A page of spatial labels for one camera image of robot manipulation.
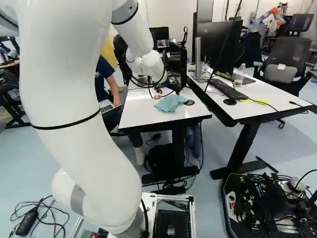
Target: desk leg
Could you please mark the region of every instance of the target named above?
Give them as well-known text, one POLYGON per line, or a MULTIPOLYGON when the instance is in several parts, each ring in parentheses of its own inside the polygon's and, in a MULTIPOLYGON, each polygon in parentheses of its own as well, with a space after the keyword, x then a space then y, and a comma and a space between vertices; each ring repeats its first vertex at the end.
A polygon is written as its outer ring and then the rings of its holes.
MULTIPOLYGON (((196 173, 198 173, 197 166, 184 167, 185 133, 186 128, 175 128, 172 130, 174 164, 178 168, 178 171, 175 171, 174 178, 194 176, 196 173)), ((155 183, 157 181, 160 182, 170 179, 170 175, 158 175, 157 177, 155 177, 154 174, 147 174, 142 176, 142 184, 155 183)))
POLYGON ((30 123, 25 123, 22 120, 21 116, 15 111, 15 109, 10 105, 10 103, 8 103, 8 101, 5 99, 3 95, 0 96, 0 104, 2 104, 3 107, 7 110, 7 112, 13 117, 13 119, 5 125, 5 129, 19 128, 31 125, 30 123))
POLYGON ((210 172, 210 176, 213 180, 225 179, 231 173, 246 173, 254 170, 266 168, 266 164, 263 161, 252 161, 243 163, 247 156, 254 138, 257 135, 258 129, 261 124, 255 123, 251 125, 244 125, 236 145, 232 151, 230 160, 227 167, 213 170, 210 172))

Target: white label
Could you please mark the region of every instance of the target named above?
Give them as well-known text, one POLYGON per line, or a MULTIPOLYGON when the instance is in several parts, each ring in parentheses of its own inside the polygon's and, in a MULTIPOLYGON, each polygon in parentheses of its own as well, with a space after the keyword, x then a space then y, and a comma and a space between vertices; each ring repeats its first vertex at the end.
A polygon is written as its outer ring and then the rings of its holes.
POLYGON ((278 69, 278 70, 285 70, 285 67, 286 67, 286 65, 280 63, 280 64, 278 65, 277 69, 278 69))

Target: black desk frame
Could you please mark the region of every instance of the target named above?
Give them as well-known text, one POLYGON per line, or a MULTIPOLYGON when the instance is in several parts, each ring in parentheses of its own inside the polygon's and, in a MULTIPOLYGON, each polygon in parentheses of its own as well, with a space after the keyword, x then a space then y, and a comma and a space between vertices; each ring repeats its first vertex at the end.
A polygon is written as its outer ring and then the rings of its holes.
POLYGON ((317 114, 317 106, 311 105, 282 112, 275 112, 250 118, 234 120, 214 100, 212 100, 195 82, 193 82, 191 79, 189 79, 188 81, 188 84, 194 91, 194 93, 226 127, 234 127, 238 123, 244 126, 232 151, 227 166, 210 172, 210 175, 214 180, 226 179, 229 176, 229 174, 232 173, 242 174, 259 169, 264 169, 267 167, 267 164, 261 160, 243 163, 262 123, 290 117, 296 114, 306 112, 307 110, 317 114))
POLYGON ((22 116, 25 114, 22 112, 18 105, 16 105, 13 99, 10 97, 8 93, 4 93, 0 95, 0 105, 7 110, 7 112, 12 116, 12 120, 9 121, 5 125, 5 129, 12 129, 12 128, 20 128, 30 126, 31 124, 28 122, 24 122, 22 120, 22 116))
MULTIPOLYGON (((141 133, 141 132, 172 130, 172 140, 173 140, 172 143, 174 147, 174 160, 175 160, 174 163, 180 166, 184 166, 186 128, 191 125, 198 124, 202 120, 209 119, 211 117, 212 115, 196 117, 191 119, 173 120, 173 121, 119 129, 119 131, 124 132, 125 134, 129 134, 129 133, 132 134, 132 133, 141 133)), ((197 172, 198 170, 199 169, 197 166, 184 167, 181 174, 175 175, 175 178, 194 176, 195 174, 198 174, 197 172)), ((169 179, 170 177, 165 178, 164 175, 160 176, 160 178, 156 178, 154 174, 150 173, 150 174, 142 176, 142 184, 151 184, 155 182, 166 181, 169 179)))

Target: light gray floor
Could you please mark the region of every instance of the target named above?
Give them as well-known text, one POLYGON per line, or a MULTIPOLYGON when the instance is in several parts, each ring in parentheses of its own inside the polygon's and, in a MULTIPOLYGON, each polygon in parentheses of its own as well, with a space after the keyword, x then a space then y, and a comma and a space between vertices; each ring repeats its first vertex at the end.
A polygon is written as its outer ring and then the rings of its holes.
MULTIPOLYGON (((120 73, 117 72, 115 77, 120 79, 120 73)), ((309 82, 302 90, 301 97, 317 104, 316 92, 317 84, 309 82)), ((317 115, 296 115, 285 121, 283 130, 277 128, 277 122, 261 125, 246 161, 252 161, 258 155, 274 165, 281 174, 300 177, 306 171, 317 168, 317 115)), ((196 228, 199 238, 228 237, 223 221, 220 181, 213 181, 209 171, 226 165, 241 129, 240 125, 226 128, 216 117, 203 121, 205 164, 188 191, 196 200, 196 228)), ((165 143, 168 138, 169 136, 164 136, 161 143, 165 143)), ((145 174, 145 170, 135 163, 128 139, 115 141, 140 175, 145 174)), ((11 129, 0 134, 0 237, 8 237, 14 226, 9 217, 18 202, 38 200, 51 193, 51 180, 57 169, 57 162, 43 146, 34 129, 11 129)), ((312 173, 305 179, 312 191, 317 189, 316 179, 317 173, 312 173)), ((77 220, 74 213, 70 214, 66 237, 70 235, 77 220)), ((88 223, 83 227, 96 229, 88 223)), ((39 226, 32 237, 51 237, 52 230, 47 226, 39 226)))

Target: gray chair cushion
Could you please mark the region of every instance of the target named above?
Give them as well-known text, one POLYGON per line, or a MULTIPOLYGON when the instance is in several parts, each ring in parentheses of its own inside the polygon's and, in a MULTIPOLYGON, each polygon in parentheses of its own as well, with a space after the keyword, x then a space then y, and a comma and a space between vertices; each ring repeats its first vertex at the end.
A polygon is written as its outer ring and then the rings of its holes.
POLYGON ((277 69, 278 65, 269 64, 264 71, 264 79, 278 83, 291 83, 297 73, 297 68, 286 66, 284 70, 277 69))

